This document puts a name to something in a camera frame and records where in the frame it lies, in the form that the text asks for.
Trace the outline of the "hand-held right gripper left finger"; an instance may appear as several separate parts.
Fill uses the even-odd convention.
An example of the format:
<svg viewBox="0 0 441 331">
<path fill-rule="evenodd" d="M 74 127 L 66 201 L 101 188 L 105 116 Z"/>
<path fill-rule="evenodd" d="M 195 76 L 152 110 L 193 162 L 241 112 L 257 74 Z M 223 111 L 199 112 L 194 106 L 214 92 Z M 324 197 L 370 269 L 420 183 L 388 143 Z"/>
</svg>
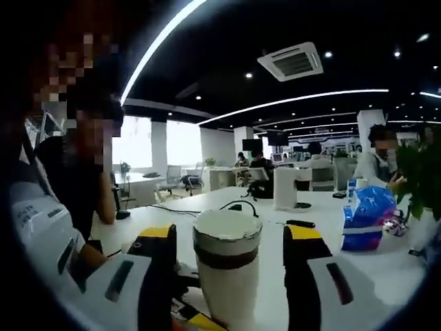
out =
<svg viewBox="0 0 441 331">
<path fill-rule="evenodd" d="M 88 278 L 76 278 L 79 293 L 70 314 L 80 330 L 170 330 L 176 226 L 143 230 Z"/>
</svg>

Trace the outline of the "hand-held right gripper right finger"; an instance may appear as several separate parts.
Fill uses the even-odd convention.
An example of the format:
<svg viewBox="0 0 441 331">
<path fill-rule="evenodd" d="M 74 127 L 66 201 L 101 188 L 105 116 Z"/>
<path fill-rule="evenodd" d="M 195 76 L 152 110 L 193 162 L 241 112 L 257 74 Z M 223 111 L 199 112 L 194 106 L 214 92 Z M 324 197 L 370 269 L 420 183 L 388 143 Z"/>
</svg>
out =
<svg viewBox="0 0 441 331">
<path fill-rule="evenodd" d="M 287 224 L 283 265 L 289 330 L 375 330 L 381 324 L 373 281 L 334 256 L 319 231 Z"/>
</svg>

